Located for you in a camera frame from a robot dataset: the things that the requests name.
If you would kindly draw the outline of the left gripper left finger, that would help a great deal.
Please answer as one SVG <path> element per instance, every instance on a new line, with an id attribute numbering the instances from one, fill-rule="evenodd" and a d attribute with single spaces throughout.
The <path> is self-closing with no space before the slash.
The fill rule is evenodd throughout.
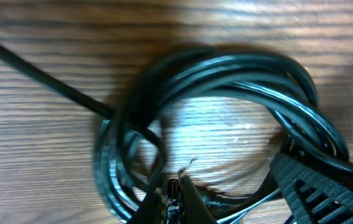
<path id="1" fill-rule="evenodd" d="M 141 206 L 129 219 L 127 224 L 161 224 L 164 223 L 167 210 L 166 180 L 159 180 L 147 192 Z"/>

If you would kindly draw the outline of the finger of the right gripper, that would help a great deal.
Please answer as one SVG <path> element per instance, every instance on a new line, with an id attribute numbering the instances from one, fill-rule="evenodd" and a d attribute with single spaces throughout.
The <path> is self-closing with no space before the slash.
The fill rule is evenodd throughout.
<path id="1" fill-rule="evenodd" d="M 353 223 L 353 176 L 277 155 L 270 171 L 295 223 Z"/>

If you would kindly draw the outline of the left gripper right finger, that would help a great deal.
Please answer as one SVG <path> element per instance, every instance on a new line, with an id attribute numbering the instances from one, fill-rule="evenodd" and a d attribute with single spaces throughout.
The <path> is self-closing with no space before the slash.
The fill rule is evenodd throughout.
<path id="1" fill-rule="evenodd" d="M 217 224 L 187 175 L 180 179 L 180 197 L 181 224 Z"/>

